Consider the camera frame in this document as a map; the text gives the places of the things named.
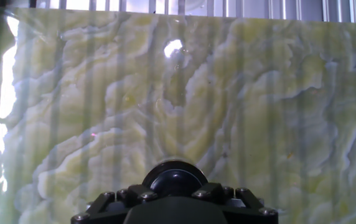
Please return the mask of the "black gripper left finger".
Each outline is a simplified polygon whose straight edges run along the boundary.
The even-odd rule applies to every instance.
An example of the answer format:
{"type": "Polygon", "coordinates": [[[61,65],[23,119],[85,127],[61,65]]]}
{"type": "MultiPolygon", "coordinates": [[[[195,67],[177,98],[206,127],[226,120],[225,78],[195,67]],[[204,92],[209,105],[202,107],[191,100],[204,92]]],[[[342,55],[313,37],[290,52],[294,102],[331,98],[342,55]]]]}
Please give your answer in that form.
{"type": "Polygon", "coordinates": [[[117,192],[103,192],[84,212],[74,215],[71,224],[123,224],[129,212],[137,205],[158,199],[150,188],[138,184],[117,192]]]}

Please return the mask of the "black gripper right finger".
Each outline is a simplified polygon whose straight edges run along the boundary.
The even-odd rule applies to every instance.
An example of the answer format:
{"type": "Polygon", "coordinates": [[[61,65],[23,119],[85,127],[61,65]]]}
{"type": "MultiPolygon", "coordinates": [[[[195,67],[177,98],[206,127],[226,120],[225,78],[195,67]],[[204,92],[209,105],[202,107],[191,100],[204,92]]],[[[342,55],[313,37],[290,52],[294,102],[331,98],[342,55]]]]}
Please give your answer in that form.
{"type": "Polygon", "coordinates": [[[207,183],[192,193],[192,198],[210,205],[208,215],[220,215],[226,223],[278,224],[277,210],[265,207],[248,188],[207,183]]]}

